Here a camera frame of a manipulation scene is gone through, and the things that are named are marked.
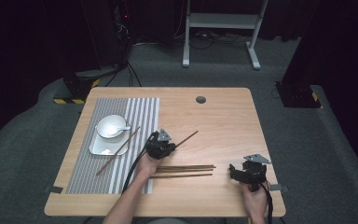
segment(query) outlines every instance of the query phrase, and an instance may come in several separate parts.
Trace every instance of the person's right hand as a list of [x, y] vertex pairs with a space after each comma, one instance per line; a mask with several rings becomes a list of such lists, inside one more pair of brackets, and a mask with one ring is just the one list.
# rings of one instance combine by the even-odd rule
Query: person's right hand
[[[264, 182], [263, 185], [266, 189], [269, 188], [267, 182]], [[261, 187], [257, 191], [251, 192], [249, 186], [243, 183], [241, 183], [241, 188], [245, 211], [250, 217], [252, 224], [265, 224], [264, 214], [268, 205], [266, 192]]]
[[138, 171], [137, 176], [140, 175], [148, 179], [151, 175], [153, 175], [156, 172], [158, 165], [162, 161], [163, 159], [156, 160], [151, 158], [149, 154], [146, 152], [137, 164], [137, 171]]

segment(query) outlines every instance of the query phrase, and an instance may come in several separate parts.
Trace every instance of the white shelf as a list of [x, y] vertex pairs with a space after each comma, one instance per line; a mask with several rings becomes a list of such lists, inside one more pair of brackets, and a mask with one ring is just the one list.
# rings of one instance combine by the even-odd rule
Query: white shelf
[[190, 27], [254, 29], [257, 15], [191, 13]]

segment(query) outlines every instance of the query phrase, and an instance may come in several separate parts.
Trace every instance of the white saucer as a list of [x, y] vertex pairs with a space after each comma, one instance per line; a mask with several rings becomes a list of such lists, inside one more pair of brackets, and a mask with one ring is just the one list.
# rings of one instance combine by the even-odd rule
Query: white saucer
[[[129, 139], [130, 132], [124, 132], [120, 138], [115, 142], [110, 142], [105, 138], [102, 138], [97, 134], [97, 130], [94, 130], [91, 143], [89, 144], [89, 152], [94, 155], [114, 155], [118, 149]], [[118, 155], [123, 155], [129, 149], [129, 143], [118, 152]]]

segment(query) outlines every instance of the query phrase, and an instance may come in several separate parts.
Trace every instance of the gray carpet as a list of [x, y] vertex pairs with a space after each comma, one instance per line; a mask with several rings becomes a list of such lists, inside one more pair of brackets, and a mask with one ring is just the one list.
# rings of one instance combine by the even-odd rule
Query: gray carpet
[[[197, 47], [208, 43], [192, 40]], [[258, 40], [262, 69], [254, 71], [242, 43], [191, 49], [182, 67], [182, 49], [161, 45], [133, 47], [130, 63], [145, 87], [246, 87], [266, 137], [283, 194], [286, 223], [358, 223], [358, 159], [324, 98], [323, 108], [282, 106], [274, 81], [284, 75], [298, 41]], [[101, 85], [111, 77], [102, 78]], [[44, 88], [37, 105], [0, 132], [0, 223], [83, 223], [85, 217], [48, 217], [44, 207], [83, 105], [52, 102], [62, 81]], [[109, 86], [137, 86], [127, 69]], [[101, 223], [94, 217], [88, 223]], [[190, 223], [244, 223], [243, 218], [187, 219]], [[274, 219], [273, 223], [282, 223]]]

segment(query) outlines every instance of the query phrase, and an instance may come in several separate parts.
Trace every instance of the wooden chopstick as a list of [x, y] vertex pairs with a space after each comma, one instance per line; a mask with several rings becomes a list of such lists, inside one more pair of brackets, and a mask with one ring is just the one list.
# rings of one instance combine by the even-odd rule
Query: wooden chopstick
[[202, 174], [202, 175], [152, 175], [150, 178], [159, 179], [159, 178], [183, 178], [183, 177], [196, 177], [196, 176], [206, 176], [212, 174]]
[[176, 147], [179, 147], [182, 145], [185, 141], [187, 141], [189, 138], [191, 138], [194, 134], [196, 134], [198, 131], [193, 132], [189, 137], [185, 138], [182, 142], [178, 143]]
[[123, 145], [121, 145], [121, 147], [118, 149], [118, 151], [115, 152], [114, 155], [112, 155], [112, 157], [109, 159], [109, 161], [107, 161], [104, 166], [100, 169], [100, 171], [97, 172], [96, 175], [100, 175], [101, 172], [107, 167], [107, 165], [117, 156], [118, 152], [120, 152], [120, 150], [130, 141], [130, 139], [136, 134], [136, 132], [138, 132], [139, 128], [141, 128], [141, 126], [139, 126], [129, 137], [129, 139], [127, 139]]
[[183, 166], [158, 166], [157, 169], [208, 169], [208, 168], [216, 168], [214, 165], [183, 165]]
[[213, 169], [184, 169], [184, 170], [164, 170], [157, 169], [156, 173], [185, 173], [185, 172], [202, 172], [202, 171], [213, 171]]

